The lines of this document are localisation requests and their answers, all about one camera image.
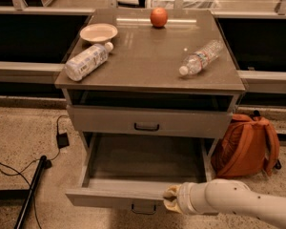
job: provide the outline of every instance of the cabinet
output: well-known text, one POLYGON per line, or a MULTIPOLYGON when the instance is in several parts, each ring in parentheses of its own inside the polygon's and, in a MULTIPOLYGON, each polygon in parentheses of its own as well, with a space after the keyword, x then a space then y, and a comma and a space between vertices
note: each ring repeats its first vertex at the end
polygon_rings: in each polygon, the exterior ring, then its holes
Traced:
MULTIPOLYGON (((67 191, 74 205, 153 214, 172 184, 203 182, 245 88, 227 48, 201 74, 182 78, 188 52, 223 40, 207 10, 169 10, 156 29, 149 10, 97 10, 90 23, 118 28, 109 60, 73 82, 65 72, 68 113, 87 151, 80 186, 67 191)), ((71 56, 89 45, 81 40, 71 56)))

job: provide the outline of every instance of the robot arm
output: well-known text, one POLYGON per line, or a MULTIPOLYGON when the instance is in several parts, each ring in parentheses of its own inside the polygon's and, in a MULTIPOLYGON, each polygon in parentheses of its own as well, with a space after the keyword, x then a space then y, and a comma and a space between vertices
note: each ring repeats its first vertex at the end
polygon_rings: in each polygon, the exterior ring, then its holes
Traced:
POLYGON ((171 186, 164 193, 164 205, 186 215, 233 214, 286 228, 286 198, 252 192, 236 180, 214 179, 171 186))

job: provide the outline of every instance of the paper plate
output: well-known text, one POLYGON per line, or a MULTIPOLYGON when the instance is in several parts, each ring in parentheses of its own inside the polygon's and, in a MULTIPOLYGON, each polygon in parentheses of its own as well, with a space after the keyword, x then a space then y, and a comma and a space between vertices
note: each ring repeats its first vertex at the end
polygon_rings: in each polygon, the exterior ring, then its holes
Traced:
POLYGON ((94 43, 106 43, 117 35, 117 28, 110 24, 92 24, 80 32, 80 37, 94 43))

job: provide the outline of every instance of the cable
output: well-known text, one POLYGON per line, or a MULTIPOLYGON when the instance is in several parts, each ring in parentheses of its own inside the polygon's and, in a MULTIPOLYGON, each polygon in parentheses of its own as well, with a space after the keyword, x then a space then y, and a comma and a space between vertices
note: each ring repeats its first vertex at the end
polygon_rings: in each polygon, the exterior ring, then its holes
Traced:
POLYGON ((58 121, 60 118, 69 118, 67 115, 60 115, 57 120, 56 120, 56 134, 58 135, 59 134, 59 129, 58 129, 58 121))
MULTIPOLYGON (((32 161, 32 162, 31 162, 25 169, 23 169, 22 171, 25 171, 26 169, 28 169, 28 168, 33 164, 33 162, 35 162, 36 160, 32 161)), ((4 172, 4 171, 1 169, 1 167, 0 167, 0 172, 1 172, 3 175, 8 176, 8 177, 10 177, 10 176, 20 176, 21 178, 23 178, 23 179, 28 183, 29 189, 31 190, 31 185, 30 185, 29 181, 28 181, 20 172, 18 172, 16 169, 14 169, 14 168, 12 168, 11 166, 6 165, 6 164, 4 164, 4 163, 2 163, 2 162, 0 162, 0 165, 1 165, 1 166, 4 166, 4 167, 6 167, 6 168, 9 168, 9 169, 13 170, 13 171, 16 173, 16 174, 6 173, 6 172, 4 172)), ((33 195, 32 198, 33 198, 33 206, 34 206, 35 219, 36 219, 36 222, 37 222, 37 224, 38 224, 38 227, 39 227, 40 229, 42 229, 42 227, 41 227, 41 225, 40 225, 40 222, 39 222, 39 219, 38 219, 38 216, 37 216, 35 195, 33 195)))
MULTIPOLYGON (((60 115, 60 116, 57 118, 57 120, 56 120, 56 136, 59 136, 59 128, 58 128, 59 119, 60 119, 60 118, 63 118, 63 117, 68 118, 67 115, 60 115)), ((59 155, 60 155, 60 148, 58 147, 58 153, 57 153, 57 155, 56 155, 55 157, 51 158, 51 159, 48 159, 48 160, 49 160, 49 161, 53 161, 53 160, 55 160, 59 155)), ((12 168, 11 166, 6 165, 6 164, 0 162, 0 166, 6 167, 6 168, 8 168, 8 169, 10 169, 10 170, 13 170, 15 173, 14 173, 14 174, 6 173, 6 172, 4 172, 4 171, 1 169, 1 167, 0 167, 0 172, 1 172, 3 175, 8 176, 8 177, 20 176, 21 178, 23 178, 23 179, 26 181, 26 183, 29 185, 29 189, 31 190, 31 185, 30 185, 29 181, 23 176, 22 173, 23 173, 24 171, 26 171, 34 162, 39 161, 39 160, 40 160, 40 159, 35 159, 35 160, 33 160, 33 161, 32 161, 31 163, 29 163, 25 168, 23 168, 20 172, 17 171, 16 169, 12 168)), ((39 222, 39 219, 38 219, 38 216, 37 216, 35 195, 33 195, 33 207, 34 207, 34 214, 35 214, 35 219, 36 219, 36 222, 37 222, 37 224, 38 224, 38 227, 39 227, 40 229, 42 229, 42 227, 41 227, 41 225, 40 225, 40 222, 39 222)))

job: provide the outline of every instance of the open drawer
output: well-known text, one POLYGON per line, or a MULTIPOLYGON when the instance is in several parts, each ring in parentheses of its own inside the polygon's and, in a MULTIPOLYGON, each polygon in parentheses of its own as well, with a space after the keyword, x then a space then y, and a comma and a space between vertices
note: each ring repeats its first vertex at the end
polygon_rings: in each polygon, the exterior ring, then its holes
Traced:
POLYGON ((173 184, 205 182, 203 139, 154 135, 94 134, 73 205, 164 209, 163 192, 173 184))

